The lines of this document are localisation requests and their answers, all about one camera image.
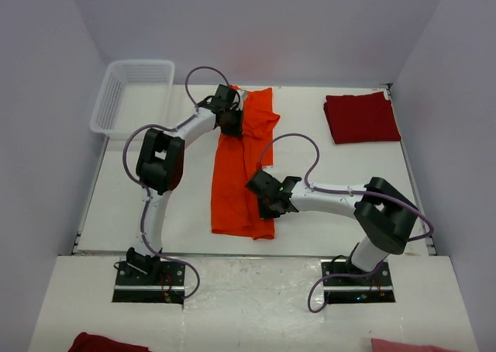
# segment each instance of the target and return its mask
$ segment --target folded cloth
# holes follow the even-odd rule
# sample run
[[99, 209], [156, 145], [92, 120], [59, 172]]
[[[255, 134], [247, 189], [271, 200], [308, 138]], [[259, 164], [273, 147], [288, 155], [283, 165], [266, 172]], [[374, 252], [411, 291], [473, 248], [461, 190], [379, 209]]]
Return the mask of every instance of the folded cloth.
[[[212, 232], [274, 238], [274, 221], [261, 220], [257, 197], [245, 188], [264, 148], [272, 141], [279, 115], [272, 112], [272, 88], [248, 92], [243, 103], [243, 137], [220, 134], [212, 177]], [[269, 149], [263, 165], [272, 164]]]
[[401, 140], [384, 93], [326, 96], [324, 113], [336, 144]]
[[148, 348], [115, 342], [104, 336], [79, 334], [69, 352], [149, 352]]
[[387, 340], [372, 338], [373, 352], [456, 352], [434, 346], [413, 346], [411, 344], [388, 342]]

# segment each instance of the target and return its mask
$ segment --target dark red cloth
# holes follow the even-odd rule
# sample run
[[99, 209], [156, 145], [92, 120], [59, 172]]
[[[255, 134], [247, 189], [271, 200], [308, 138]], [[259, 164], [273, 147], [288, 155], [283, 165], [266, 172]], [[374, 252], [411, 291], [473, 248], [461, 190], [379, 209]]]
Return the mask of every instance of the dark red cloth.
[[150, 352], [148, 348], [115, 342], [104, 336], [79, 334], [69, 352]]
[[326, 96], [324, 113], [336, 144], [401, 140], [384, 93]]

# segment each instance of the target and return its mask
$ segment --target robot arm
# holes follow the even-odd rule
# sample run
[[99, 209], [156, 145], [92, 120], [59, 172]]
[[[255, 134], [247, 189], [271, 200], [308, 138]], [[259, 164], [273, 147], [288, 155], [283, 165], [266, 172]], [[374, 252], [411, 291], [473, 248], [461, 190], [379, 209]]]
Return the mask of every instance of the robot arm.
[[173, 131], [149, 129], [146, 131], [136, 164], [139, 182], [143, 189], [143, 204], [150, 201], [142, 216], [143, 230], [136, 235], [136, 242], [126, 254], [130, 267], [149, 274], [153, 258], [143, 242], [143, 234], [156, 251], [162, 250], [162, 225], [172, 191], [179, 185], [183, 174], [184, 151], [201, 135], [220, 127], [228, 136], [242, 136], [244, 91], [219, 85], [215, 95], [198, 105], [195, 116], [178, 125]]
[[246, 187], [258, 197], [261, 219], [300, 211], [329, 212], [356, 219], [366, 236], [349, 256], [350, 272], [370, 272], [389, 254], [403, 254], [417, 219], [413, 212], [393, 202], [366, 195], [367, 191], [378, 192], [415, 207], [382, 178], [372, 178], [365, 185], [313, 185], [327, 190], [350, 191], [337, 195], [317, 192], [299, 177], [289, 176], [280, 182], [270, 174], [270, 169], [265, 169], [258, 171]]

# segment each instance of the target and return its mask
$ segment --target laundry basket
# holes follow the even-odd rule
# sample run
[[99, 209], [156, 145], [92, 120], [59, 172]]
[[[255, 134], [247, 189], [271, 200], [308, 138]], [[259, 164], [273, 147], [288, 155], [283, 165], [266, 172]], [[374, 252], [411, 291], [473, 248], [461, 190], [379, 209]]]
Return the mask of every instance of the laundry basket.
[[93, 109], [91, 130], [122, 140], [140, 126], [164, 123], [173, 80], [172, 61], [112, 62]]

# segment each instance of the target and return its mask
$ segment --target white table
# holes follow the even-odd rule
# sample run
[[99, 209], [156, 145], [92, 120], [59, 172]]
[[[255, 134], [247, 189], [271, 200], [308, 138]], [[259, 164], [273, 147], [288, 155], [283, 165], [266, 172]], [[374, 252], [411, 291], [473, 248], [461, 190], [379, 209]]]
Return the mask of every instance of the white table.
[[[244, 87], [249, 90], [260, 87]], [[326, 95], [364, 95], [380, 91], [372, 88], [274, 87], [273, 107], [281, 114], [274, 136], [304, 133], [321, 150], [321, 161], [312, 181], [339, 185], [364, 184], [381, 176], [407, 198], [414, 201], [400, 143], [359, 143], [335, 145], [322, 110]], [[215, 92], [215, 86], [192, 86], [194, 97], [201, 99]], [[184, 86], [174, 86], [167, 120], [174, 125], [192, 112]], [[210, 195], [212, 170], [219, 131], [212, 131], [187, 150], [184, 176], [167, 207], [162, 241], [170, 253], [334, 256], [348, 254], [363, 238], [360, 225], [342, 216], [323, 212], [301, 212], [276, 221], [274, 240], [211, 233]], [[141, 213], [141, 191], [122, 169], [123, 141], [110, 140], [82, 231], [78, 249], [86, 253], [125, 252], [133, 245]], [[134, 169], [140, 141], [132, 145], [129, 164]], [[315, 157], [311, 144], [303, 139], [284, 139], [274, 144], [274, 166], [281, 175], [303, 176]], [[423, 233], [417, 222], [412, 234]], [[407, 254], [427, 255], [425, 241], [409, 243]]]
[[[190, 258], [197, 295], [179, 305], [111, 303], [117, 257], [59, 257], [29, 352], [67, 351], [80, 332], [153, 352], [370, 352], [370, 338], [477, 351], [448, 257], [391, 257], [396, 303], [306, 309], [315, 258]], [[186, 272], [191, 288], [194, 276]], [[315, 302], [322, 301], [322, 289]]]

